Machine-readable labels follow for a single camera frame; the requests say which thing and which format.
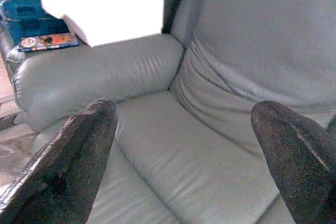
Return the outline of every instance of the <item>blue container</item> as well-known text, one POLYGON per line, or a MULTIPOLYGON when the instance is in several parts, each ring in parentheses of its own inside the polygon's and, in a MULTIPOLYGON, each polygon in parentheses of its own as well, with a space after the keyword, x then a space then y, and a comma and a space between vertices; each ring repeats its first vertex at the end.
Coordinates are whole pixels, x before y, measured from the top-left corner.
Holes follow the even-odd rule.
POLYGON ((40 0, 0 0, 0 25, 15 45, 23 37, 69 31, 62 19, 52 17, 42 9, 40 0))

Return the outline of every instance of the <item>gray sofa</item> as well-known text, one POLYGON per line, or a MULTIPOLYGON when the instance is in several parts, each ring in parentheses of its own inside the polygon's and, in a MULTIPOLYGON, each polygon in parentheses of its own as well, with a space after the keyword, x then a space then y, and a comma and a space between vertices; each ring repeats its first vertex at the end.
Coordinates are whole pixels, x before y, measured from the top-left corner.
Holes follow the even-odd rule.
POLYGON ((294 223, 250 111, 275 100, 328 126, 335 1, 181 0, 169 34, 28 58, 13 82, 34 148, 106 97, 119 123, 88 223, 294 223))

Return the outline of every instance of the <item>backrest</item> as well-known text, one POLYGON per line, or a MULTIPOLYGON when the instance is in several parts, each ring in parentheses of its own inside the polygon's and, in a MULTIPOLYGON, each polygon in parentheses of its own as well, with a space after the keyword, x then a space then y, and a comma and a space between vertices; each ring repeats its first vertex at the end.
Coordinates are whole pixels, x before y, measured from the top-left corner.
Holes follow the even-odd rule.
POLYGON ((256 155, 249 113, 258 101, 281 102, 326 127, 336 111, 336 0, 198 2, 171 86, 187 110, 256 155))

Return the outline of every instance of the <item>book cover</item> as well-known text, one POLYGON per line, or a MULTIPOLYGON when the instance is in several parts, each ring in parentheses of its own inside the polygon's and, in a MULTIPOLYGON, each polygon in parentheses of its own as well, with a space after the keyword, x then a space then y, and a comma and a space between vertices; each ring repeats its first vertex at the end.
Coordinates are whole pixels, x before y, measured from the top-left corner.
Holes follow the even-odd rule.
POLYGON ((79 46, 79 41, 75 34, 50 34, 36 37, 22 38, 19 45, 19 52, 40 51, 48 49, 58 49, 65 47, 79 46))

